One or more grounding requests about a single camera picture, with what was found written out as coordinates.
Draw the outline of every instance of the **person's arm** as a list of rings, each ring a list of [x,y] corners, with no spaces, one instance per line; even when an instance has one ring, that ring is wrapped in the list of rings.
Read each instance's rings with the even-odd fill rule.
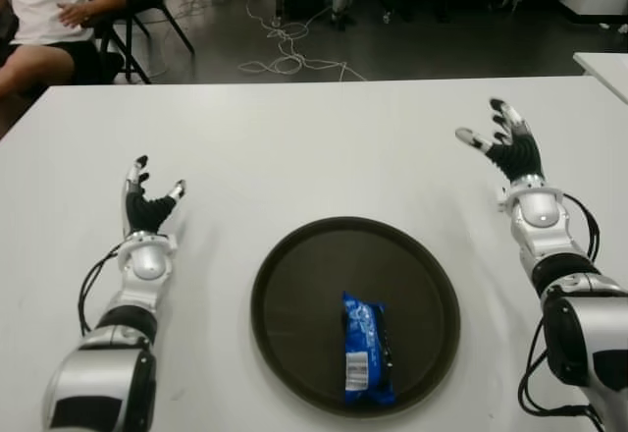
[[[82,4],[59,3],[59,20],[66,27],[76,27],[95,15],[125,8],[127,0],[90,0]]]
[[[66,27],[77,27],[91,17],[114,10],[121,10],[127,5],[127,0],[90,0],[86,3],[60,3],[59,20]]]

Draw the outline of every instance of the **person's hand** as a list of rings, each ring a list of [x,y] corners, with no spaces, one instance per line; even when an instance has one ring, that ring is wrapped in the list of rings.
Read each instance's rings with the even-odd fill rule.
[[[59,21],[64,27],[78,27],[89,20],[87,5],[84,3],[58,3],[61,9]]]

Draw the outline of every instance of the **chair leg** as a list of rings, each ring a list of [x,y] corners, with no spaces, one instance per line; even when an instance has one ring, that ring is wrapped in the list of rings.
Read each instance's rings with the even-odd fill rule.
[[[136,15],[133,15],[133,21],[135,22],[136,25],[139,26],[142,32],[146,34],[146,37],[150,39],[150,32],[148,32],[148,29],[146,29],[146,27],[144,26],[144,23],[142,23]]]
[[[166,15],[166,18],[168,19],[170,24],[173,26],[173,28],[175,29],[175,31],[177,32],[177,34],[179,35],[179,37],[181,38],[181,40],[185,44],[185,47],[187,48],[189,53],[192,56],[194,54],[196,54],[196,51],[194,51],[194,46],[191,45],[191,43],[189,42],[189,40],[187,39],[187,37],[185,36],[183,31],[179,27],[179,25],[177,25],[177,21],[174,19],[172,14],[168,11],[168,9],[166,8],[166,5],[162,5],[161,11],[164,12],[164,15]]]
[[[132,65],[133,69],[137,72],[137,74],[142,79],[142,81],[146,83],[147,85],[150,85],[151,81],[148,78],[148,75],[143,71],[143,69],[137,63],[137,61],[135,61],[135,58],[130,54],[129,49],[126,47],[126,45],[122,42],[120,37],[113,30],[111,31],[111,38],[116,43],[116,46],[118,46],[118,48],[125,54],[125,58],[128,61],[129,67],[131,67]]]
[[[125,77],[127,78],[127,81],[131,81],[132,41],[133,41],[133,22],[131,18],[127,18],[127,44],[126,44],[127,52],[125,54]]]

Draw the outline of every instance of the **black glove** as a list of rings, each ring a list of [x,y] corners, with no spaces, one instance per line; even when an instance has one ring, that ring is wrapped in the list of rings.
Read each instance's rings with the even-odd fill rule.
[[[163,198],[147,200],[144,197],[145,189],[142,187],[149,178],[148,173],[142,173],[147,163],[148,157],[145,155],[139,157],[133,163],[125,180],[123,191],[125,237],[137,231],[157,233],[177,202],[185,195],[185,181],[180,180]]]
[[[503,133],[494,134],[497,142],[491,142],[468,128],[458,128],[455,131],[456,137],[486,154],[511,182],[524,175],[545,178],[539,147],[527,123],[502,100],[493,98],[491,107],[497,112],[493,121],[503,130]]]

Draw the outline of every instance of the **white table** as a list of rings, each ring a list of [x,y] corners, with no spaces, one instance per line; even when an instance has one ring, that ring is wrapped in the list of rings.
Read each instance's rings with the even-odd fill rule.
[[[593,78],[49,90],[0,142],[0,429],[39,430],[44,388],[79,337],[80,281],[119,240],[122,178],[147,153],[151,195],[181,177],[189,186],[165,227],[181,249],[156,347],[153,431],[590,431],[516,403],[539,302],[496,212],[504,178],[453,135],[458,125],[490,132],[492,96],[530,121],[548,177],[601,224],[600,268],[628,285],[628,109]],[[343,419],[305,404],[250,332],[250,290],[269,250],[335,215],[407,232],[459,297],[447,380],[396,416]],[[586,244],[581,215],[572,219]],[[92,322],[119,280],[107,266]],[[546,369],[532,388],[548,405],[583,400]]]
[[[628,103],[628,54],[576,52],[574,60]]]

